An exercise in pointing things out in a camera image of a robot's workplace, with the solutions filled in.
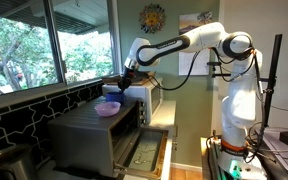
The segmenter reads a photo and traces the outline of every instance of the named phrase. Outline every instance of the metal pole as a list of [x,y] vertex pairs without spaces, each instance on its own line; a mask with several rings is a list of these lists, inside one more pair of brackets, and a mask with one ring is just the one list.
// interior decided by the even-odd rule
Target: metal pole
[[278,57],[280,54],[281,42],[282,42],[282,34],[275,35],[270,74],[268,78],[268,84],[267,84],[266,96],[265,96],[265,104],[264,104],[264,110],[265,110],[264,127],[268,127],[268,119],[269,119],[269,114],[270,114],[272,96],[274,93],[274,86],[276,83],[276,70],[277,70],[277,64],[278,64]]

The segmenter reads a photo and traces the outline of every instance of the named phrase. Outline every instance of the white robotic arm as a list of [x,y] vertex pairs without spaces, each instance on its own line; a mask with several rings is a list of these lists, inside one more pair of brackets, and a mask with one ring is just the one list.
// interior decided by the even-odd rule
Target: white robotic arm
[[142,66],[156,65],[159,58],[167,54],[177,51],[191,53],[207,48],[216,48],[223,57],[242,60],[245,56],[241,55],[250,47],[252,47],[252,39],[248,34],[244,32],[228,34],[221,23],[215,22],[156,45],[151,45],[146,39],[136,38],[125,66],[137,69],[139,67],[137,63]]
[[122,91],[127,89],[131,84],[130,78],[140,65],[156,65],[160,57],[173,52],[190,53],[207,48],[215,50],[219,57],[236,60],[233,61],[229,81],[229,95],[223,100],[222,153],[218,162],[220,167],[228,172],[232,161],[243,161],[247,136],[245,129],[251,127],[255,121],[255,64],[261,65],[262,56],[254,49],[250,35],[245,32],[226,33],[222,24],[216,22],[156,45],[137,38],[125,61],[124,75],[118,85]]

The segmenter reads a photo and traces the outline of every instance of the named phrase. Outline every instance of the wooden floor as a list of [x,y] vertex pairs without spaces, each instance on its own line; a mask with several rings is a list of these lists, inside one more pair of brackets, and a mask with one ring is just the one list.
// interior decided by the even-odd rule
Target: wooden floor
[[202,172],[188,171],[171,167],[170,180],[203,180]]

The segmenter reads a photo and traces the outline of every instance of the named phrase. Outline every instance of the window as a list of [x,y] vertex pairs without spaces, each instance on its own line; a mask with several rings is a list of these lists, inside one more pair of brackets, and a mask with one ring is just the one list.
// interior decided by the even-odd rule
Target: window
[[116,2],[50,1],[0,2],[0,95],[23,97],[119,73]]

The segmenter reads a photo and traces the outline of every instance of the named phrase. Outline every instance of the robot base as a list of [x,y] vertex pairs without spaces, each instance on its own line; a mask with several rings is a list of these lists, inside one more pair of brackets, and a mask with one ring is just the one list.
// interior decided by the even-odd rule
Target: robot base
[[245,163],[243,157],[230,155],[226,152],[219,151],[219,144],[217,144],[217,151],[219,157],[216,159],[217,165],[234,179],[256,179],[266,180],[265,171],[262,168],[261,162],[255,157],[250,163]]

